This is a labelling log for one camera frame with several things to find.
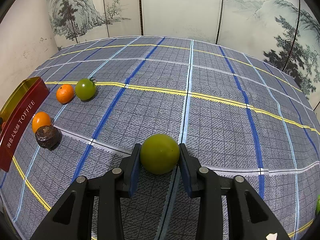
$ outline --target green tomato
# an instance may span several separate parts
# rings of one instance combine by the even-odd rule
[[[147,171],[164,174],[177,164],[180,150],[177,142],[166,134],[154,134],[141,146],[140,161]]]
[[[76,95],[81,100],[88,100],[92,98],[96,92],[96,85],[92,81],[92,79],[89,78],[83,78],[78,81],[76,84]]]

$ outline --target metal screw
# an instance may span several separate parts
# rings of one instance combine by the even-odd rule
[[[244,178],[242,176],[236,176],[236,181],[237,182],[244,182]]]
[[[120,168],[114,168],[113,170],[112,170],[112,173],[113,174],[119,174],[119,173],[121,173],[121,169]]]
[[[84,176],[79,176],[79,177],[76,179],[76,181],[77,181],[78,183],[82,183],[82,182],[85,181],[85,177],[84,177]]]
[[[199,168],[199,171],[200,171],[201,173],[208,173],[208,172],[209,172],[209,170],[208,170],[207,167],[201,167],[201,168]]]

